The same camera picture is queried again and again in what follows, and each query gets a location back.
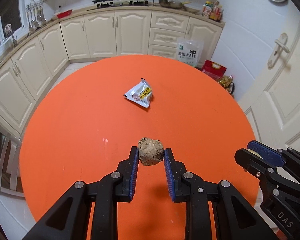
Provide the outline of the kitchen window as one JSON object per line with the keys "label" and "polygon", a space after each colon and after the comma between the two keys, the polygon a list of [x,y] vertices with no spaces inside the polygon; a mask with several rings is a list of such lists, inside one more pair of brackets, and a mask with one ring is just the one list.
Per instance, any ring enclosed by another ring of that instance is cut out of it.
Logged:
{"label": "kitchen window", "polygon": [[9,23],[12,25],[12,29],[14,31],[17,31],[23,27],[19,10],[19,0],[9,0],[8,5],[6,5],[0,15],[0,46],[11,38],[7,38],[4,33],[4,27]]}

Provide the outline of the medium ginger piece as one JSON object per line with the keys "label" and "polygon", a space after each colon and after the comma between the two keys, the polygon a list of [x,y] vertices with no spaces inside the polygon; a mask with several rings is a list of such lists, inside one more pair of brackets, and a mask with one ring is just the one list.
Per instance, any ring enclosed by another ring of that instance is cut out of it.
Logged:
{"label": "medium ginger piece", "polygon": [[153,166],[164,159],[164,147],[160,140],[143,137],[138,142],[138,151],[143,166]]}

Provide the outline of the silver foil sachet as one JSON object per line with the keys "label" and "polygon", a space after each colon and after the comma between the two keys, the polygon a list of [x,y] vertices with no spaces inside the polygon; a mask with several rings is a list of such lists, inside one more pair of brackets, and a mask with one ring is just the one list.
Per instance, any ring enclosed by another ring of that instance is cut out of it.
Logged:
{"label": "silver foil sachet", "polygon": [[145,79],[141,79],[137,85],[124,94],[127,100],[137,103],[144,108],[150,106],[152,95],[153,90]]}

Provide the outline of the red gift bag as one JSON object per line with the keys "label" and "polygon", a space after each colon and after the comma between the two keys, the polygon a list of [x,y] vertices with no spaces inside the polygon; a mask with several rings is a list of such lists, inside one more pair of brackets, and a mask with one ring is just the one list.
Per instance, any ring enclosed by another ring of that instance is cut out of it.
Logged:
{"label": "red gift bag", "polygon": [[213,61],[206,60],[204,62],[202,72],[211,77],[214,80],[218,80],[224,76],[226,72],[226,67],[217,64]]}

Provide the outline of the white door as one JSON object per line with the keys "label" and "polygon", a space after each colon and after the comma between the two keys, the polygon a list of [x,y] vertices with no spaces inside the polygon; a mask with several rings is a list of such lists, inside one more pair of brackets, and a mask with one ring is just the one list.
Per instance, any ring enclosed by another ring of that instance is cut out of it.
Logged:
{"label": "white door", "polygon": [[239,101],[256,140],[273,148],[300,152],[300,12],[290,11],[282,32],[288,52],[266,64]]}

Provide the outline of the orange round table mat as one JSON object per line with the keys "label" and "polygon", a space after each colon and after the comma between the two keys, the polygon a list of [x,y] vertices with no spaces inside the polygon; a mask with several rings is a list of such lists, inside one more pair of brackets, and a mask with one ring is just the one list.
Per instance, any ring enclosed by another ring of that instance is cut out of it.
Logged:
{"label": "orange round table mat", "polygon": [[[148,108],[124,96],[141,79],[153,90]],[[35,220],[76,181],[93,183],[114,172],[143,137],[160,140],[203,180],[228,180],[255,204],[258,182],[234,158],[255,137],[238,103],[216,81],[184,63],[129,55],[70,74],[30,118],[20,172]]]}

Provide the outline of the white rice bag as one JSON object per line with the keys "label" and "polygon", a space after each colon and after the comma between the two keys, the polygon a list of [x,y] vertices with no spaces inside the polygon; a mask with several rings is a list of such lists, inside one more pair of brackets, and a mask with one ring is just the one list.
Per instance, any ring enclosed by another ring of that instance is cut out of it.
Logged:
{"label": "white rice bag", "polygon": [[196,67],[204,49],[204,42],[188,40],[182,37],[177,39],[176,60]]}

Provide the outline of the red basin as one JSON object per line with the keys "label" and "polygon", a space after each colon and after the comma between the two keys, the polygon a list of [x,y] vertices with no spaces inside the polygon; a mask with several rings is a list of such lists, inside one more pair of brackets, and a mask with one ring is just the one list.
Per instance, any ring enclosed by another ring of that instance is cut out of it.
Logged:
{"label": "red basin", "polygon": [[62,18],[65,18],[65,17],[70,16],[71,14],[72,14],[72,9],[67,10],[67,11],[64,11],[64,12],[59,12],[59,13],[56,15],[56,17],[57,17],[58,19],[62,19]]}

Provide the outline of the steel wok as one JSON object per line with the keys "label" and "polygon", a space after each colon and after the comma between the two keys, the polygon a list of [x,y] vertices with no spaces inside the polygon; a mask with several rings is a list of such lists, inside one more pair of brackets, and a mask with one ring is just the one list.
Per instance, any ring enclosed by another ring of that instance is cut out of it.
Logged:
{"label": "steel wok", "polygon": [[178,0],[159,0],[159,5],[165,8],[182,9],[184,5],[190,4],[190,1],[180,2]]}

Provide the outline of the hanging utensil rack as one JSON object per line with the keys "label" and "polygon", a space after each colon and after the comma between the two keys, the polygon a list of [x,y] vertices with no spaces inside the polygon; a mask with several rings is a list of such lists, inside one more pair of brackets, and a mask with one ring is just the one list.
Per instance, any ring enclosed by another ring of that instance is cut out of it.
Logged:
{"label": "hanging utensil rack", "polygon": [[44,3],[45,0],[40,0],[39,2],[30,0],[30,3],[25,7],[28,29],[30,33],[34,33],[36,30],[47,24],[47,19],[44,16],[43,11]]}

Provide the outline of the gas stove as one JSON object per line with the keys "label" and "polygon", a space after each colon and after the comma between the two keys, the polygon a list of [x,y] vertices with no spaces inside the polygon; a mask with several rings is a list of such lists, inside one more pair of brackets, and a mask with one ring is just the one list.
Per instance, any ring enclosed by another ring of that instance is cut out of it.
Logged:
{"label": "gas stove", "polygon": [[154,5],[154,1],[149,2],[148,0],[94,0],[93,4],[94,5],[90,9],[87,9],[87,11],[126,6],[149,7]]}

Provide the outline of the lower kitchen cabinets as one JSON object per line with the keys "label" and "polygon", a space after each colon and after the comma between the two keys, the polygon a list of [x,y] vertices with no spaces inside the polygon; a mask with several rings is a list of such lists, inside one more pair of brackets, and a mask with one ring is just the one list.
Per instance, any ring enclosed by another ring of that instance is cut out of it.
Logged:
{"label": "lower kitchen cabinets", "polygon": [[55,20],[0,62],[0,124],[20,137],[36,104],[71,63],[134,54],[173,59],[183,37],[203,42],[203,64],[223,28],[223,22],[159,6],[89,9]]}

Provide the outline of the metal shelf rack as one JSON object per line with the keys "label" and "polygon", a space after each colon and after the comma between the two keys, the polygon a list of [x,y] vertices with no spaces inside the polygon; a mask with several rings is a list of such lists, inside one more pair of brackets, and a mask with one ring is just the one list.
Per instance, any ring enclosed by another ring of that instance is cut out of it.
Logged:
{"label": "metal shelf rack", "polygon": [[0,193],[24,197],[19,173],[21,141],[0,125]]}

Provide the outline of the condiment bottles group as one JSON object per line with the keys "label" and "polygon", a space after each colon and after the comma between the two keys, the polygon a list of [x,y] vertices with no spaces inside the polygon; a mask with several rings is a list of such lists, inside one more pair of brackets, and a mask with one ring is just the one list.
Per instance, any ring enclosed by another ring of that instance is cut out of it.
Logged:
{"label": "condiment bottles group", "polygon": [[221,22],[223,15],[223,8],[222,5],[220,5],[219,1],[211,2],[206,1],[203,5],[203,11],[202,16],[204,18],[208,18],[210,20]]}

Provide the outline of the sink faucet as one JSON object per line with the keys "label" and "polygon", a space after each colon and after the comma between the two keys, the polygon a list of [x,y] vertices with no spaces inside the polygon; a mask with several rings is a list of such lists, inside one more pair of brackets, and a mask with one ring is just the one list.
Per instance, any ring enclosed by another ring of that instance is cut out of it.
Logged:
{"label": "sink faucet", "polygon": [[18,42],[17,42],[17,39],[14,35],[14,30],[12,29],[12,25],[10,23],[5,25],[4,33],[5,33],[7,38],[9,38],[9,37],[12,38],[13,46],[16,47],[18,45]]}

